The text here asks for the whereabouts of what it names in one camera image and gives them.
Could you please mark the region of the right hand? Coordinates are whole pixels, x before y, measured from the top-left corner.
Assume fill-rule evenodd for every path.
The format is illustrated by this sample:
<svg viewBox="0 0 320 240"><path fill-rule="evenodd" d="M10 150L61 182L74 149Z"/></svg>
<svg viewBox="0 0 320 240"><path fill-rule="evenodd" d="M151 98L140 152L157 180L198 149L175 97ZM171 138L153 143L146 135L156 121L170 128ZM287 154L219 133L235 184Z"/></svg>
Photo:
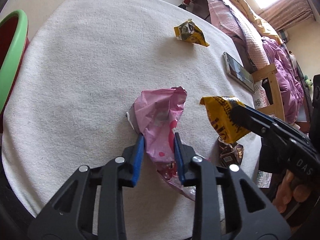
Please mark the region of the right hand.
<svg viewBox="0 0 320 240"><path fill-rule="evenodd" d="M295 212L301 206L312 210L319 204L319 192L303 184L289 170L272 174L269 194L272 204L281 215Z"/></svg>

